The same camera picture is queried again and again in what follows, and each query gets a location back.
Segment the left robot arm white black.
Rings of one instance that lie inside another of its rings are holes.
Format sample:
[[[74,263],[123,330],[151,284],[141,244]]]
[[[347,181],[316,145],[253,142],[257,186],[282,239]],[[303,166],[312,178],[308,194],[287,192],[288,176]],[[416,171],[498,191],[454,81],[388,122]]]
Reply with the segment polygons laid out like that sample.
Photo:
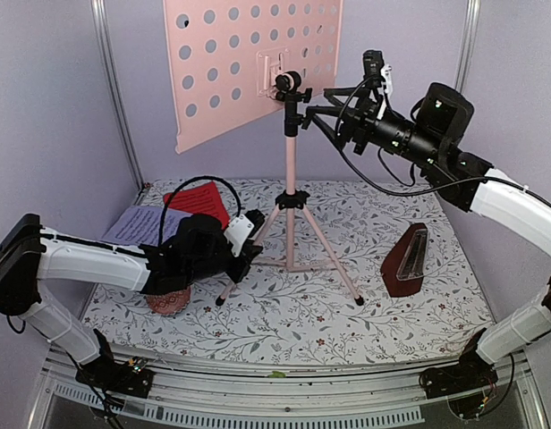
[[[26,214],[0,244],[0,313],[29,323],[102,387],[113,388],[122,368],[105,337],[82,325],[46,282],[103,283],[149,297],[187,290],[219,273],[238,283],[262,251],[253,236],[264,221],[258,210],[227,225],[212,215],[191,214],[161,244],[116,246],[62,235]]]

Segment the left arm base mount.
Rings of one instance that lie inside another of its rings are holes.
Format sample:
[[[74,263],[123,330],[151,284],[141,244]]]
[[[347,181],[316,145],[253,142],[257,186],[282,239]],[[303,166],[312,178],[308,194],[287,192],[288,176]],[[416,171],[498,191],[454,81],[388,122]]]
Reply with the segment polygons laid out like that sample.
[[[99,357],[84,366],[79,365],[75,379],[103,391],[146,399],[154,377],[154,371],[138,368],[136,364],[119,364],[106,357]]]

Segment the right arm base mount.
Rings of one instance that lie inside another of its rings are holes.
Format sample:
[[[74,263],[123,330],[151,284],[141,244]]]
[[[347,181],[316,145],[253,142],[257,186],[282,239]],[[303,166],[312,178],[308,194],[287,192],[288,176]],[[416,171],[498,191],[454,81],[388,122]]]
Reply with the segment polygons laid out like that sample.
[[[474,345],[465,348],[457,363],[427,368],[419,376],[419,385],[428,399],[490,386],[497,381],[494,365],[479,357]]]

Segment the pink music stand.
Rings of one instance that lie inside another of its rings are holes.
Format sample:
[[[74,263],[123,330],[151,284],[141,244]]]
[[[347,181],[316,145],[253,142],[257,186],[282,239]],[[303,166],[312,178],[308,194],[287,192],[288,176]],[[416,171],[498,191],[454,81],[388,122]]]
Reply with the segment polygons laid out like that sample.
[[[182,154],[258,118],[284,112],[285,189],[255,238],[261,245],[285,215],[285,256],[266,265],[288,272],[335,269],[357,305],[339,258],[296,188],[299,109],[335,83],[340,1],[165,1],[165,40]]]

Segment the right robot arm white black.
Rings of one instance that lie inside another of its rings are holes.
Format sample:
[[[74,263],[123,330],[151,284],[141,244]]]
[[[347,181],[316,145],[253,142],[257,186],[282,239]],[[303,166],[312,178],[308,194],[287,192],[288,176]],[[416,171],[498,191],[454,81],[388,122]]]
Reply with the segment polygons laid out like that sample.
[[[317,126],[349,168],[370,187],[402,198],[434,194],[447,206],[481,219],[506,233],[504,244],[521,244],[547,257],[551,264],[551,202],[513,180],[493,163],[459,145],[474,114],[460,92],[433,83],[406,118],[393,110],[386,96],[360,84],[329,88],[326,105],[306,110],[305,126]],[[413,164],[424,187],[389,190],[371,180],[346,155],[373,146]],[[551,279],[543,279],[536,295],[499,322],[473,335],[452,371],[458,389],[469,390],[487,368],[508,354],[551,333]]]

